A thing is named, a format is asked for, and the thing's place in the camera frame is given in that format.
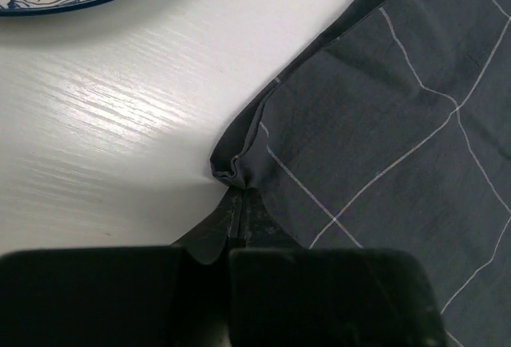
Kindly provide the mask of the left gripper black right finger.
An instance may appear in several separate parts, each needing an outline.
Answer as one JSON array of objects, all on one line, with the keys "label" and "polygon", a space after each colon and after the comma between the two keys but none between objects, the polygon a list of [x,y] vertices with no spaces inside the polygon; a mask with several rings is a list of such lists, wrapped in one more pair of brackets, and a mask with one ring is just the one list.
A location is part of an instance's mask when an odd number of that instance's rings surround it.
[{"label": "left gripper black right finger", "polygon": [[243,248],[299,249],[299,244],[269,215],[259,192],[244,192],[238,240]]}]

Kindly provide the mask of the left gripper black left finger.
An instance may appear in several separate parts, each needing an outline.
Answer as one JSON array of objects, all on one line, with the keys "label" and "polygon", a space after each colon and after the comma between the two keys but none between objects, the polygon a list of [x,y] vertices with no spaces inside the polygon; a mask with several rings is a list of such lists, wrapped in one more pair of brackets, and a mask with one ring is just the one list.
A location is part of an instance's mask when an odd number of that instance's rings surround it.
[{"label": "left gripper black left finger", "polygon": [[217,207],[173,246],[185,249],[201,265],[215,263],[230,246],[238,243],[244,192],[230,187]]}]

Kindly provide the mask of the dark grey checked cloth placemat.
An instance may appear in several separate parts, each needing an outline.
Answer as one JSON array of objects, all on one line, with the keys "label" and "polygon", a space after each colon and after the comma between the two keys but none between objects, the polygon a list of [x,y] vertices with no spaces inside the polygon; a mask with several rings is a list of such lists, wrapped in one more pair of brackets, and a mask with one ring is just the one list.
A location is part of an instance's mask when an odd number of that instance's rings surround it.
[{"label": "dark grey checked cloth placemat", "polygon": [[510,0],[354,0],[211,167],[301,246],[414,255],[449,345],[509,345]]}]

